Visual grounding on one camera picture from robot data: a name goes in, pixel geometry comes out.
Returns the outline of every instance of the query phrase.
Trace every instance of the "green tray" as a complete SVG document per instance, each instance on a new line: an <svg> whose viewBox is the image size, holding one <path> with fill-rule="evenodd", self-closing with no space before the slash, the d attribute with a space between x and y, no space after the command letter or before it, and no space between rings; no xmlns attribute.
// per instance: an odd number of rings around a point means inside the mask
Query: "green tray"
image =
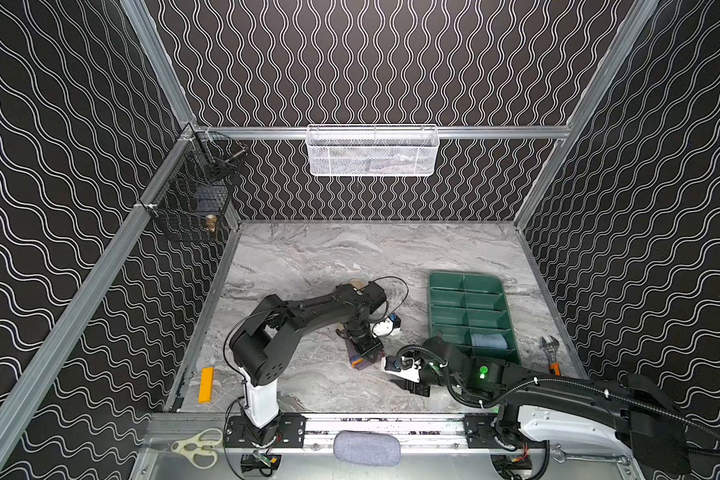
<svg viewBox="0 0 720 480"><path fill-rule="evenodd" d="M499 333L507 349L472 346L473 333ZM518 343L501 280L492 275L432 272L429 275L429 334L467 354L520 364Z"/></svg>

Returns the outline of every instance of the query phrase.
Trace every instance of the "yellow block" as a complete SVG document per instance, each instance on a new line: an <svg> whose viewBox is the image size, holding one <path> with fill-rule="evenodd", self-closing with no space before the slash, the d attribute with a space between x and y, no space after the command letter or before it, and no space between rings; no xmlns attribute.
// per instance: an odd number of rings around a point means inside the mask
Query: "yellow block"
<svg viewBox="0 0 720 480"><path fill-rule="evenodd" d="M200 394L197 396L198 403L211 401L211 389L213 388L213 367L207 366L202 369L200 376Z"/></svg>

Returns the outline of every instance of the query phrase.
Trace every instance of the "white scissors handle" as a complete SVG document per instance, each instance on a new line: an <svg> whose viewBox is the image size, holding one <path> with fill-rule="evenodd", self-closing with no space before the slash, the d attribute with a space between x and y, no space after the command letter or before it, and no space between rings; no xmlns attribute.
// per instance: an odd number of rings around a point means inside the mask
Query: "white scissors handle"
<svg viewBox="0 0 720 480"><path fill-rule="evenodd" d="M210 433L214 433L214 439L202 439L203 436L207 436ZM219 461L219 454L213 448L218 447L223 439L223 434L220 428L208 428L203 430L195 436L191 436L184 440L176 440L171 444L170 450L173 453L178 453L185 456L190 463L196 468L205 469L211 468ZM195 461L195 456L212 457L210 465L202 466Z"/></svg>

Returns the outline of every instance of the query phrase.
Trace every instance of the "black wavy pattern wall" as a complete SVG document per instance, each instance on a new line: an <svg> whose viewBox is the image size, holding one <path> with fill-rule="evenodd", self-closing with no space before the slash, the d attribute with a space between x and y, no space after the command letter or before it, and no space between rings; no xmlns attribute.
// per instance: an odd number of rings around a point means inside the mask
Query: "black wavy pattern wall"
<svg viewBox="0 0 720 480"><path fill-rule="evenodd" d="M222 158L229 141L209 152ZM303 141L256 141L232 202L254 220L512 220L554 140L448 140L434 174L315 177Z"/></svg>
<svg viewBox="0 0 720 480"><path fill-rule="evenodd" d="M593 376L720 429L720 2L660 3L526 236Z"/></svg>
<svg viewBox="0 0 720 480"><path fill-rule="evenodd" d="M179 130L118 2L0 2L0 404Z"/></svg>
<svg viewBox="0 0 720 480"><path fill-rule="evenodd" d="M162 410L181 366L223 245L173 244L150 223L0 478L129 477L150 413Z"/></svg>
<svg viewBox="0 0 720 480"><path fill-rule="evenodd" d="M198 121L558 125L631 0L149 0Z"/></svg>

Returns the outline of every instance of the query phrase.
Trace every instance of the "gray marble tabletop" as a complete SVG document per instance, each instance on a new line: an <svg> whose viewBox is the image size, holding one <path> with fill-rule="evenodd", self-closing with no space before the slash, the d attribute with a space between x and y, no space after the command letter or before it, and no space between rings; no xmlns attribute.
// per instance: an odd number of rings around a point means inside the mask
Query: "gray marble tabletop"
<svg viewBox="0 0 720 480"><path fill-rule="evenodd" d="M527 368L545 371L539 336L559 334L534 274L510 224L244 224L234 262L182 405L183 412L223 412L242 394L238 375L222 358L226 334L249 315L261 298L283 300L324 295L353 278L405 279L410 294L397 309L402 332L384 338L386 352L428 338L427 285L435 270L490 274L501 278ZM405 292L396 280L380 280L391 304ZM399 389L377 366L351 368L344 340L330 326L305 336L278 379L283 411L298 412L457 412L444 388L429 398ZM558 350L564 375L575 375L567 351ZM215 367L212 401L198 403L199 371Z"/></svg>

